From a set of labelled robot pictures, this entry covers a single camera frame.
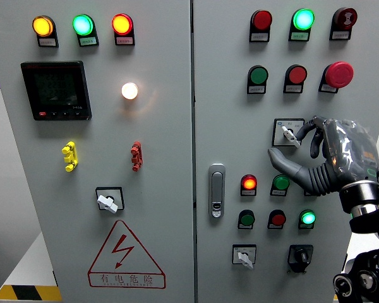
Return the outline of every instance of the red triangle warning sign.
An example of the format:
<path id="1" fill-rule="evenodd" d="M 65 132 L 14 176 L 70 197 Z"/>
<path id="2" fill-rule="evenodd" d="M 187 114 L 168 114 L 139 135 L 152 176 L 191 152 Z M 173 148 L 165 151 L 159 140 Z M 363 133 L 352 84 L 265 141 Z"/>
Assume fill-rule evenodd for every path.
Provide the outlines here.
<path id="1" fill-rule="evenodd" d="M 91 287 L 165 288 L 165 274 L 122 220 L 115 222 L 88 271 Z"/>

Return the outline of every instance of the white indicator light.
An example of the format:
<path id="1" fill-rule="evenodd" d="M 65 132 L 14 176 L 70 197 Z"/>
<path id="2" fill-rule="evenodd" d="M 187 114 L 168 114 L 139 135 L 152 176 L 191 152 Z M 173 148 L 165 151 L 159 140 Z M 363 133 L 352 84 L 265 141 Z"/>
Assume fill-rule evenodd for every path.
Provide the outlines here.
<path id="1" fill-rule="evenodd" d="M 138 87 L 132 82 L 125 83 L 122 86 L 122 96 L 129 100 L 135 99 L 138 95 Z"/>

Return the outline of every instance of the lightning bolt symbol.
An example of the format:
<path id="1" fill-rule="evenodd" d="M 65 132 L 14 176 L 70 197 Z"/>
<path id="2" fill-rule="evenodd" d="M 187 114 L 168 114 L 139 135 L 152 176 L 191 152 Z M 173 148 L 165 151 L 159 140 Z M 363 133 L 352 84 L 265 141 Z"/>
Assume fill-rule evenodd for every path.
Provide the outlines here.
<path id="1" fill-rule="evenodd" d="M 129 246 L 129 247 L 125 247 L 125 248 L 122 248 L 122 249 L 118 249 L 120 247 L 120 245 L 122 244 L 122 242 L 124 242 L 124 240 L 126 239 L 126 235 L 122 235 L 121 238 L 119 239 L 118 243 L 115 245 L 114 249 L 112 250 L 112 253 L 118 253 L 120 251 L 128 251 L 125 256 L 122 258 L 122 260 L 120 260 L 120 262 L 117 262 L 116 263 L 116 266 L 115 266 L 115 269 L 117 269 L 118 267 L 120 267 L 122 265 L 122 261 L 124 261 L 124 259 L 128 256 L 128 254 L 132 251 L 132 249 L 134 248 L 134 246 Z"/>

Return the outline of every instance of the white wall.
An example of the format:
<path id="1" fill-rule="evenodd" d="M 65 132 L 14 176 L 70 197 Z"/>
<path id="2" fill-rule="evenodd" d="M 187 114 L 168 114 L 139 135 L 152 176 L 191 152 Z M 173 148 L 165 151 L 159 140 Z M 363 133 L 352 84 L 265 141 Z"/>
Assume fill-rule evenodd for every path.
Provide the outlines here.
<path id="1" fill-rule="evenodd" d="M 37 214 L 0 91 L 0 286 L 39 232 Z"/>

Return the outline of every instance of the yellow and black hazard stripe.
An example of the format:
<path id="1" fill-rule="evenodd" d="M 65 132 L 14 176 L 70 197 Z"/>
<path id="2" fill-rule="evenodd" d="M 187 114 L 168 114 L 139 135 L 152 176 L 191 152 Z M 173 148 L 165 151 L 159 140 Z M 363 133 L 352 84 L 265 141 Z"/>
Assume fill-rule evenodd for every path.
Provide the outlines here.
<path id="1" fill-rule="evenodd" d="M 3 285 L 0 300 L 62 301 L 57 286 Z"/>

